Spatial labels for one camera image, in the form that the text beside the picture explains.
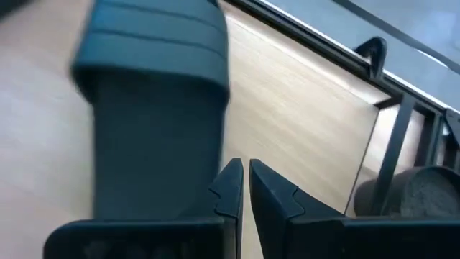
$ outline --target dark round object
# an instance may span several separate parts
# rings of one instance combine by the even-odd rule
[[[376,181],[367,181],[356,190],[356,215],[370,215]],[[460,177],[448,168],[413,168],[393,178],[382,215],[412,218],[459,216],[459,190]]]

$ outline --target light wood surface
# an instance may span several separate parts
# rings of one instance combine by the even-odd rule
[[[91,216],[91,108],[67,77],[90,4],[38,0],[0,21],[0,258],[40,258],[53,229]],[[385,95],[223,5],[232,91],[223,162],[241,157],[247,169],[259,158],[345,210],[377,116],[371,103]],[[261,258],[247,173],[243,258]]]

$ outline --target black metal rail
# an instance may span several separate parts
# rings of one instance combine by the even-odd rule
[[[356,53],[370,58],[370,63],[367,63],[261,1],[226,1],[389,95],[389,99],[374,104],[378,109],[400,105],[369,205],[369,214],[382,212],[412,111],[425,117],[414,166],[435,165],[441,142],[445,140],[443,165],[460,170],[460,116],[383,73],[387,53],[384,39],[375,37],[355,48]],[[444,125],[450,134],[443,139]]]

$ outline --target metal frame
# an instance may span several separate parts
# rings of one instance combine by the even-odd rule
[[[390,96],[389,99],[374,104],[378,109],[400,105],[377,178],[372,203],[369,206],[370,215],[380,214],[385,205],[387,192],[395,172],[412,111],[417,111],[425,116],[414,166],[436,164],[439,147],[443,140],[443,126],[446,124],[451,130],[451,134],[446,138],[446,155],[443,165],[454,168],[456,171],[460,169],[458,141],[460,140],[460,116],[456,112],[445,109],[436,102],[420,95],[383,72],[382,68],[387,53],[385,40],[379,37],[372,38],[354,50],[363,57],[370,58],[370,63],[367,63],[364,59],[335,45],[313,30],[299,24],[261,1],[226,1]]]

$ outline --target wooden floor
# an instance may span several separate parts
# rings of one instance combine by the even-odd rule
[[[67,75],[89,6],[39,0],[0,21],[0,258],[40,258],[53,229],[91,217],[91,107]],[[344,212],[378,114],[371,103],[385,95],[223,6],[232,92],[224,163],[240,157],[247,169],[259,158]],[[359,179],[376,176],[396,110],[380,113]],[[398,170],[410,166],[422,121],[415,114]],[[261,258],[245,173],[243,258]]]

